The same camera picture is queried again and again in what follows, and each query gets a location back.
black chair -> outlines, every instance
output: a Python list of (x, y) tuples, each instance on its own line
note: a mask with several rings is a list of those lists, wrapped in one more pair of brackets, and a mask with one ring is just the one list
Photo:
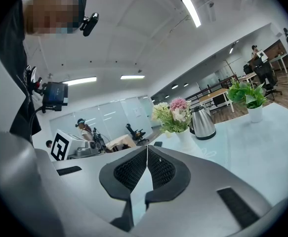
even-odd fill
[(266, 89), (265, 96), (272, 95), (273, 100), (275, 100), (273, 93), (280, 93), (282, 95), (282, 91), (276, 90), (274, 86), (277, 86), (277, 76), (272, 73), (271, 67), (267, 63), (263, 63), (261, 58), (258, 58), (253, 61), (256, 66), (253, 71), (257, 74), (260, 83), (264, 83), (263, 88)]
[(250, 73), (252, 73), (252, 72), (253, 72), (253, 71), (252, 71), (251, 65), (248, 65), (248, 64), (244, 65), (244, 73), (245, 73), (246, 75), (248, 75), (248, 74), (250, 74)]
[(133, 129), (130, 127), (130, 124), (126, 125), (126, 128), (128, 129), (128, 131), (131, 133), (132, 135), (132, 139), (137, 141), (137, 145), (139, 143), (142, 143), (144, 141), (149, 141), (148, 139), (143, 139), (143, 136), (146, 134), (146, 132), (142, 132), (143, 129), (139, 130), (139, 131), (133, 131)]

table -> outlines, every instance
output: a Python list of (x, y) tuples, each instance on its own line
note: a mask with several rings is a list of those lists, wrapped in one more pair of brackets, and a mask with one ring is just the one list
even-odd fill
[(132, 138), (128, 134), (123, 135), (123, 136), (121, 136), (119, 138), (116, 138), (116, 139), (106, 143), (105, 146), (109, 150), (113, 149), (116, 152), (116, 151), (118, 151), (117, 146), (118, 145), (123, 145), (123, 144), (127, 144), (131, 148), (136, 147), (135, 142), (132, 140)]
[[(251, 123), (248, 114), (215, 124), (216, 135), (193, 140), (204, 159), (213, 161), (258, 190), (272, 206), (288, 198), (288, 109), (272, 103), (263, 108), (263, 121)], [(175, 134), (150, 143), (183, 152)]]
[(245, 76), (243, 76), (243, 77), (239, 77), (238, 80), (239, 80), (239, 81), (247, 81), (248, 83), (250, 82), (252, 88), (254, 88), (254, 87), (253, 87), (253, 84), (252, 84), (252, 81), (251, 81), (251, 78), (254, 77), (254, 76), (256, 76), (256, 75), (257, 75), (257, 74), (256, 74), (255, 72), (251, 72), (251, 73), (249, 73), (248, 75), (245, 75)]
[(227, 89), (224, 89), (224, 88), (219, 89), (219, 90), (214, 91), (214, 92), (211, 92), (210, 94), (208, 94), (208, 95), (206, 95), (206, 96), (204, 96), (204, 97), (201, 97), (201, 98), (199, 99), (199, 102), (200, 102), (201, 105), (204, 106), (204, 108), (206, 108), (206, 103), (205, 103), (205, 102), (207, 102), (207, 101), (209, 101), (209, 100), (213, 100), (214, 97), (217, 97), (217, 96), (219, 96), (219, 95), (223, 95), (223, 96), (224, 96), (226, 105), (230, 104), (230, 106), (231, 106), (231, 108), (232, 108), (232, 112), (234, 112), (234, 107), (233, 107), (232, 101), (231, 101), (230, 99), (227, 101), (227, 99), (226, 99)]
[(284, 62), (283, 62), (283, 59), (282, 59), (283, 57), (285, 57), (285, 56), (287, 56), (287, 55), (288, 55), (288, 54), (285, 53), (285, 54), (283, 54), (283, 55), (279, 55), (278, 57), (270, 60), (270, 61), (269, 61), (269, 64), (270, 64), (271, 68), (273, 69), (271, 63), (274, 62), (274, 61), (278, 61), (278, 64), (279, 64), (279, 66), (280, 66), (280, 70), (282, 70), (281, 65), (280, 65), (280, 62), (279, 62), (279, 60), (281, 60), (281, 61), (282, 61), (282, 65), (283, 65), (283, 67), (284, 67), (284, 71), (285, 71), (286, 73), (288, 73), (287, 68), (286, 68), (286, 66), (285, 66), (285, 64), (284, 64)]

potted plant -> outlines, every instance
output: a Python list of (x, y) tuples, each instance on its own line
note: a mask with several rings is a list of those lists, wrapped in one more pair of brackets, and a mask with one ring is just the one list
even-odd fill
[(263, 84), (256, 89), (250, 83), (238, 82), (233, 79), (233, 84), (228, 90), (228, 98), (235, 103), (246, 105), (251, 122), (262, 121), (262, 104), (266, 101), (262, 95)]
[(167, 137), (169, 133), (175, 133), (180, 140), (181, 151), (188, 153), (194, 151), (193, 155), (200, 156), (201, 150), (193, 141), (190, 133), (189, 124), (191, 123), (192, 115), (190, 111), (190, 101), (185, 101), (182, 98), (174, 99), (170, 105), (168, 103), (159, 103), (154, 106), (152, 120), (162, 122), (161, 131)]

fluorescent light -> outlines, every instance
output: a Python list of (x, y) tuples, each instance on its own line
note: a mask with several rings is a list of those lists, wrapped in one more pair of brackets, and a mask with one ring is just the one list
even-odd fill
[(89, 120), (86, 121), (86, 123), (89, 122), (89, 121), (91, 121), (91, 120), (95, 120), (95, 119), (96, 119), (96, 118), (89, 119)]
[(195, 10), (195, 8), (193, 6), (192, 1), (191, 0), (181, 0), (181, 1), (187, 7), (196, 27), (199, 27), (201, 25), (201, 22), (200, 22), (198, 14), (197, 14), (197, 11)]
[(112, 113), (107, 113), (106, 115), (104, 115), (104, 116), (107, 116), (107, 115), (110, 115), (110, 114), (113, 114), (113, 113), (115, 113), (115, 112), (112, 112)]
[(145, 76), (121, 76), (121, 79), (143, 79)]
[(77, 79), (77, 80), (71, 80), (71, 81), (64, 81), (63, 83), (70, 85), (85, 83), (85, 82), (91, 82), (96, 81), (96, 77), (89, 77), (89, 78), (83, 78), (83, 79)]

stainless steel kettle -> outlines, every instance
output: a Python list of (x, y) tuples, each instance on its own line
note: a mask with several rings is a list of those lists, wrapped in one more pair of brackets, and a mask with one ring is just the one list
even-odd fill
[(193, 108), (192, 123), (195, 136), (199, 140), (208, 140), (215, 136), (216, 128), (209, 114), (206, 113), (203, 106)]

